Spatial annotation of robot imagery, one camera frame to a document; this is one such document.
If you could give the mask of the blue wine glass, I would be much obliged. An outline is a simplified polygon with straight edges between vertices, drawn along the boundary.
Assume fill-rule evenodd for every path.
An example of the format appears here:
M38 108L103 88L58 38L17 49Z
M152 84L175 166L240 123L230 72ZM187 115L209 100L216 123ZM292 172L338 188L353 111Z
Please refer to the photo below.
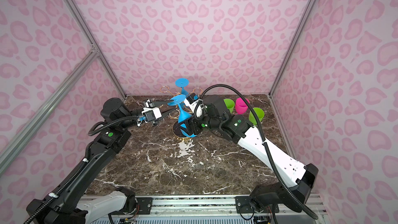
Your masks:
M183 109L183 105L185 106L184 104L185 98L186 98L185 95L179 94L171 98L171 100L173 100L173 103L168 104L168 106L177 106L179 109L179 117L177 122L175 122L173 125L173 133L178 138L193 138L195 137L195 135L187 135L184 131L184 121L192 116L191 113Z
M186 78L179 78L175 82L175 85L181 89L180 93L185 95L185 96L189 95L189 92L185 89L185 87L188 84L189 84L189 81Z

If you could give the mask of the green wine glass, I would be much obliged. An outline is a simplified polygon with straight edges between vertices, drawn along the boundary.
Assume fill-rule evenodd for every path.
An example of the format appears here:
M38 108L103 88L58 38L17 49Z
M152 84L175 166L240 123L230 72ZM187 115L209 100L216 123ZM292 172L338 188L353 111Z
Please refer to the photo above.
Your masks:
M264 112L264 110L262 110L261 108L258 108L258 107L254 107L253 110L254 110L255 114L253 114L253 112L249 113L249 121L251 123L253 123L254 125L258 125L256 118L258 118L259 122L261 122L265 116L265 112Z
M227 109L230 111L230 113L232 114L235 108L235 102L232 99L224 99L223 100Z

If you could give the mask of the magenta wine glass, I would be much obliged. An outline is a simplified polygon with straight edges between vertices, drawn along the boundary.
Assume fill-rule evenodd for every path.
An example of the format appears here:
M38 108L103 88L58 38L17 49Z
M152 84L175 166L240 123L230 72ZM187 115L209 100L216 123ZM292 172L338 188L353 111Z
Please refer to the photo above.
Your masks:
M244 100L241 97L239 97L235 101L235 110L236 113L240 115L244 114L248 110L247 104L244 102Z

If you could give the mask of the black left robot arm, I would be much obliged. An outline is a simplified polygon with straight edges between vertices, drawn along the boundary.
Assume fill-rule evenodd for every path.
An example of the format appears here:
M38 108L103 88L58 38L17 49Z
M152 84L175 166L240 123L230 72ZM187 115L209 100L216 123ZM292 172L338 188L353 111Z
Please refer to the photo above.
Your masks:
M131 133L130 127L141 123L156 126L171 110L162 112L162 105L173 105L173 100L151 101L143 108L129 110L119 98L108 99L101 110L103 121L88 131L95 139L85 149L78 165L58 186L42 200L29 203L27 224L89 224L102 213L94 214L93 207L79 207L78 203L99 172L123 149Z

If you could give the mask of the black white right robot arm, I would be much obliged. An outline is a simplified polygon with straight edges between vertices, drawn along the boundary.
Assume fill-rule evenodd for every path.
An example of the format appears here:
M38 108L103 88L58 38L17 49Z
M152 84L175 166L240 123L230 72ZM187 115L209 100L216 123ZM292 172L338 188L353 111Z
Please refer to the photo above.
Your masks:
M260 126L242 115L233 115L224 100L216 95L197 100L190 108L192 115L179 121L175 130L188 137L205 130L217 131L223 139L246 149L274 172L276 183L257 185L250 194L249 204L255 212L283 204L294 212L305 212L313 219L318 218L305 205L318 174L315 165L304 165L290 157L265 138Z

